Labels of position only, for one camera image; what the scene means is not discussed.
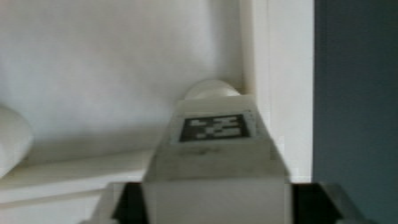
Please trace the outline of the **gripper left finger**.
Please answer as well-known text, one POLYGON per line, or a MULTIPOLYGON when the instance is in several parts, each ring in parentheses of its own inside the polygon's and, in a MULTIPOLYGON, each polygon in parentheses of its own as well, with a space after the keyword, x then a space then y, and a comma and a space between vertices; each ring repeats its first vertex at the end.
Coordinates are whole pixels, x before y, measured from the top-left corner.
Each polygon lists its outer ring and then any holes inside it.
POLYGON ((107 185, 93 215, 81 224, 150 224, 139 182, 107 185))

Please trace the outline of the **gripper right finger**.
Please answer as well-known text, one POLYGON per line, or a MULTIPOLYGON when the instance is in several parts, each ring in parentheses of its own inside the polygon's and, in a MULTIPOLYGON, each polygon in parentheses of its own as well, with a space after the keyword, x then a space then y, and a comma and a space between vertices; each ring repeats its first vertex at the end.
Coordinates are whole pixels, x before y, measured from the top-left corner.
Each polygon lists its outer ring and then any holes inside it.
POLYGON ((296 183, 292 193, 294 224, 377 224, 338 184, 296 183))

